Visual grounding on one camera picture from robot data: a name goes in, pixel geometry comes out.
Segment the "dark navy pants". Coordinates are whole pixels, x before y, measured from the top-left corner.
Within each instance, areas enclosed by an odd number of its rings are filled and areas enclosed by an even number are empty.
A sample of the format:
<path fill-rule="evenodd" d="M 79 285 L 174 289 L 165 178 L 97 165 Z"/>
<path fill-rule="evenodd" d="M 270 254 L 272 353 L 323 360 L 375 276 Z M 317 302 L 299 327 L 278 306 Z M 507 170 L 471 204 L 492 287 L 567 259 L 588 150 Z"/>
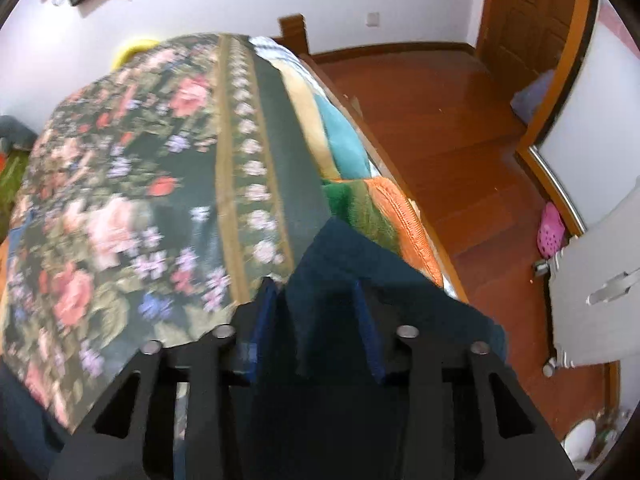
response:
<path fill-rule="evenodd" d="M 388 479 L 399 403 L 369 373 L 354 310 L 357 283 L 372 287 L 401 323 L 456 344 L 485 341 L 503 361 L 500 325 L 344 222 L 330 220 L 288 281 L 277 283 L 256 379 L 229 389 L 239 479 Z M 187 479 L 188 390 L 178 387 L 171 479 Z M 11 374 L 2 374 L 3 478 L 12 478 L 14 460 L 21 460 L 25 477 L 52 479 L 50 470 L 74 432 L 58 426 Z"/>

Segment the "pink croc slipper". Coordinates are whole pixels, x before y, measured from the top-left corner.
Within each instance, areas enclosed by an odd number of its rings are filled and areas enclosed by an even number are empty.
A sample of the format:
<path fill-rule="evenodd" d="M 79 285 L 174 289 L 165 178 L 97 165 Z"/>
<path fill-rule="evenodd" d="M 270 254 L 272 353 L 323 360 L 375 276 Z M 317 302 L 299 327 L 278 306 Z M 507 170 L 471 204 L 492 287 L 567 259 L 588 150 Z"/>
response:
<path fill-rule="evenodd" d="M 541 211 L 536 235 L 536 245 L 540 254 L 550 259 L 561 248 L 565 236 L 565 226 L 554 203 L 548 202 Z"/>

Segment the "floral dark green bedspread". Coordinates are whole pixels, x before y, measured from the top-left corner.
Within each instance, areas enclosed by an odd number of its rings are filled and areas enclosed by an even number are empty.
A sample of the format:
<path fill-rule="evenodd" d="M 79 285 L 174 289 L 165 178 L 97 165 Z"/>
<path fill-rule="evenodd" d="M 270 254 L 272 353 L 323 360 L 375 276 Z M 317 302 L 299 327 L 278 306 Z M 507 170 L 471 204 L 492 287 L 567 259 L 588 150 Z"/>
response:
<path fill-rule="evenodd" d="M 3 359 L 66 430 L 145 341 L 197 340 L 287 280 L 330 216 L 281 73 L 228 34 L 69 96 L 18 197 Z"/>

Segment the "colourful striped quilt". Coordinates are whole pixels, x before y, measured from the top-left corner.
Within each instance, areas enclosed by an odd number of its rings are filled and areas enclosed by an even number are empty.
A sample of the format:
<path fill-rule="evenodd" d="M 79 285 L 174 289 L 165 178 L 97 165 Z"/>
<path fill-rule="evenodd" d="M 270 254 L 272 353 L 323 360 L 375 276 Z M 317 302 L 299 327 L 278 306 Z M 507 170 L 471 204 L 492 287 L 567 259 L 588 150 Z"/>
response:
<path fill-rule="evenodd" d="M 418 204 L 400 186 L 360 126 L 360 117 L 347 109 L 311 62 L 268 37 L 252 37 L 250 43 L 282 76 L 309 151 L 326 180 L 323 189 L 332 214 L 458 298 Z"/>

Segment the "white sliding wardrobe door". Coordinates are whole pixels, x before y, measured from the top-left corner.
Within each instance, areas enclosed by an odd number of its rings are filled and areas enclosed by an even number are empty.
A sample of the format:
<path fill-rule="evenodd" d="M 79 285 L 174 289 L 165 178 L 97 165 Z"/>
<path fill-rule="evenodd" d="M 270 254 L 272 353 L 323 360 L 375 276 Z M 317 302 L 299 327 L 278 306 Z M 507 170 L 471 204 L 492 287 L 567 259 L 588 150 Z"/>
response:
<path fill-rule="evenodd" d="M 639 47 L 610 0 L 597 0 L 577 74 L 550 125 L 522 156 L 570 232 L 595 226 L 639 177 Z"/>

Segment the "yellow curved tube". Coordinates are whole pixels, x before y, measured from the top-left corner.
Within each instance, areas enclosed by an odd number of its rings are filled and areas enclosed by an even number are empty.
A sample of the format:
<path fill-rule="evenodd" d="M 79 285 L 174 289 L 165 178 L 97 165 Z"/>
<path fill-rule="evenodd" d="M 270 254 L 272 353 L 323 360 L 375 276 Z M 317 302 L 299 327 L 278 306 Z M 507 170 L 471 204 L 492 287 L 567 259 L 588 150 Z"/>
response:
<path fill-rule="evenodd" d="M 112 56 L 110 62 L 110 71 L 118 70 L 119 67 L 127 64 L 136 55 L 149 51 L 157 46 L 160 42 L 153 39 L 136 40 L 128 46 L 122 47 Z"/>

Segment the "wooden door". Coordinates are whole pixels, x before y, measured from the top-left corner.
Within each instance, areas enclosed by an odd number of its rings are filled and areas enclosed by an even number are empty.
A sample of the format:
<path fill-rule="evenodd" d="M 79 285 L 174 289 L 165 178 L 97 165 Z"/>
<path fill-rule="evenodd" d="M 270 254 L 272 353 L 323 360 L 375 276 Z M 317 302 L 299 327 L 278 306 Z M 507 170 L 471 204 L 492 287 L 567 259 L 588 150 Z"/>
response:
<path fill-rule="evenodd" d="M 582 0 L 484 0 L 476 56 L 505 99 L 560 62 Z"/>

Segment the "white wall socket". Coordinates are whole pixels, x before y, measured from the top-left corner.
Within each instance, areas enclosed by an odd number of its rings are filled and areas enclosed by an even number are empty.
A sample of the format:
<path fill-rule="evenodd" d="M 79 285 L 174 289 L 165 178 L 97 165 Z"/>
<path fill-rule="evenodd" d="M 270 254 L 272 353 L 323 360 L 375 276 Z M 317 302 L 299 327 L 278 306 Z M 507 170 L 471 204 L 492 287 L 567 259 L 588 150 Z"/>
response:
<path fill-rule="evenodd" d="M 378 12 L 368 13 L 366 16 L 366 26 L 367 27 L 380 26 L 380 14 L 378 14 Z"/>

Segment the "wooden bed frame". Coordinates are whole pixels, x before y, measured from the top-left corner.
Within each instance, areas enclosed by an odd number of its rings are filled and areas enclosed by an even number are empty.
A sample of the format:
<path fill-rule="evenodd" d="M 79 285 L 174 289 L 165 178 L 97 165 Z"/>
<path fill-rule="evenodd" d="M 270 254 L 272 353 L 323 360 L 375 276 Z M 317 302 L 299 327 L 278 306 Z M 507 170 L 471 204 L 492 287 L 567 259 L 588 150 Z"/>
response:
<path fill-rule="evenodd" d="M 414 210 L 420 217 L 427 240 L 431 245 L 432 252 L 434 252 L 434 256 L 438 261 L 440 270 L 442 271 L 442 277 L 454 290 L 454 296 L 457 299 L 463 302 L 468 302 L 468 295 L 463 288 L 457 271 L 446 253 L 446 250 L 442 247 L 442 243 L 440 242 L 434 228 L 428 223 L 422 204 L 416 199 L 416 196 L 414 196 L 413 192 L 408 187 L 407 182 L 402 177 L 401 172 L 392 162 L 390 155 L 386 153 L 385 148 L 382 147 L 382 144 L 376 137 L 375 133 L 364 120 L 359 102 L 355 98 L 349 99 L 349 97 L 341 92 L 329 76 L 322 70 L 318 64 L 320 55 L 310 54 L 306 22 L 303 14 L 287 15 L 283 18 L 278 18 L 278 22 L 280 28 L 279 35 L 273 36 L 272 39 L 277 41 L 278 44 L 282 44 L 282 46 L 290 49 L 300 59 L 300 62 L 302 62 L 308 70 L 311 71 L 314 78 L 318 80 L 318 83 L 328 95 L 330 101 L 355 127 L 360 136 L 361 142 L 367 149 L 367 152 L 373 160 L 376 168 L 380 170 L 382 176 L 393 180 L 408 200 L 412 201 Z"/>

